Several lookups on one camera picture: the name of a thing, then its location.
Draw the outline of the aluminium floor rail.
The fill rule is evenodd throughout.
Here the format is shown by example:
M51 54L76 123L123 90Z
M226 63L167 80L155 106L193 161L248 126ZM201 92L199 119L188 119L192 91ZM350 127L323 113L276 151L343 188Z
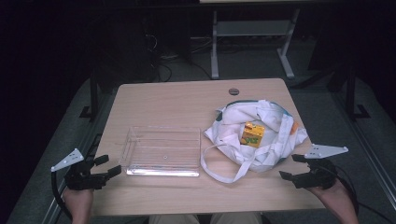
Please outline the aluminium floor rail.
M396 210L396 124L371 96L358 96L351 115L347 113L347 99L343 94L334 93L332 98Z
M77 149L80 150L84 158L94 156L96 149L99 146L101 136L102 135L100 133L94 133L88 134L82 139L81 143L77 146ZM56 199L53 199L41 224L56 224L63 214L64 211L61 206L57 203Z

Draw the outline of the yellow juice box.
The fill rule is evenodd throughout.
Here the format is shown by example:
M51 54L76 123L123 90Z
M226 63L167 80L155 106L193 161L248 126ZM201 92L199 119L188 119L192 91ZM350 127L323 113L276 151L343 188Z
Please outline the yellow juice box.
M265 127L253 122L245 123L240 143L245 146L258 148L264 136Z

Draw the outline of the white tote bag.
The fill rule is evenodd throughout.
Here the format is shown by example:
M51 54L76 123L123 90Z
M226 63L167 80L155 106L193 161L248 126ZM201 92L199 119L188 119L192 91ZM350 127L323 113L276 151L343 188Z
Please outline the white tote bag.
M247 121L265 127L258 148L240 143ZM266 100L242 100L227 104L204 135L213 147L239 165L235 176L226 177L211 171L205 159L201 159L201 166L207 174L227 184L239 180L248 171L262 173L271 170L308 137L306 129L286 109Z

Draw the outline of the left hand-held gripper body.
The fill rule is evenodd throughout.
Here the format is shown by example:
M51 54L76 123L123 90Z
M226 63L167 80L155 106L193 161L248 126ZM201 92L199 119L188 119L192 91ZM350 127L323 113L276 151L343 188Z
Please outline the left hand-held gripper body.
M53 165L50 171L54 175L57 171L69 167L64 176L66 186L69 189L101 189L108 179L106 179L106 173L91 173L91 168L96 166L93 160L87 161L81 152L75 148L57 164Z

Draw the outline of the clear plastic tray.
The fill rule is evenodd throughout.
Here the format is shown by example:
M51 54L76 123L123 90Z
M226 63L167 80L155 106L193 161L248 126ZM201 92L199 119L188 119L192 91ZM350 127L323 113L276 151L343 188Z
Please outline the clear plastic tray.
M134 126L127 133L119 164L127 175L197 177L200 158L199 128Z

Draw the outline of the white metal desk frame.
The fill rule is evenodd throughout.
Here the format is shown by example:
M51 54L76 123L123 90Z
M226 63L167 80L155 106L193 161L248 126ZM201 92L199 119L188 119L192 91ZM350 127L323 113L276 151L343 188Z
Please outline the white metal desk frame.
M218 38L230 36L284 36L281 48L276 50L278 58L289 79L295 78L287 57L300 9L294 10L289 20L282 21L219 21L218 12L213 12L212 49L211 49L211 77L219 79Z

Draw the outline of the person's right hand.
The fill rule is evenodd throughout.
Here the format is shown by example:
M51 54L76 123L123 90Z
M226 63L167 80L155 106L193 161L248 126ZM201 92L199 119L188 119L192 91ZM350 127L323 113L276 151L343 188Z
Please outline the person's right hand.
M345 205L349 202L349 195L344 185L338 180L332 187L324 189L322 187L307 188L326 206L333 207L336 205Z

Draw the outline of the black metal stand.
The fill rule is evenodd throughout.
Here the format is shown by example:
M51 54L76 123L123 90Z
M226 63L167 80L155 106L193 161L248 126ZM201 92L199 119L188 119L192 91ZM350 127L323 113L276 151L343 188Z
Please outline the black metal stand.
M356 121L357 119L369 119L371 116L363 105L355 104L356 70L350 65L346 76L346 113L348 117Z
M90 75L90 104L83 107L80 117L83 119L89 119L93 122L98 114L99 104L98 104L98 82L97 75L94 70L92 70Z

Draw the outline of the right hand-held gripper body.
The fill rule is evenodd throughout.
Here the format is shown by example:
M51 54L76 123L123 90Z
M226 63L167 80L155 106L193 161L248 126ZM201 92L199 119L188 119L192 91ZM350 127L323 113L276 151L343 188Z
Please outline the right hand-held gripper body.
M332 147L313 144L311 148L303 154L307 158L309 172L295 175L295 180L291 181L297 189L322 187L328 189L335 183L337 171L335 165L329 160L331 156L347 153L347 147Z

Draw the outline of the person's left hand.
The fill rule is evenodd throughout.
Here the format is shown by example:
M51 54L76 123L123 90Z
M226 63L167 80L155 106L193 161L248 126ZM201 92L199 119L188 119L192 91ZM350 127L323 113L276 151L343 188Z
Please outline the person's left hand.
M63 193L66 208L72 218L89 217L91 215L93 190L74 190L66 188Z

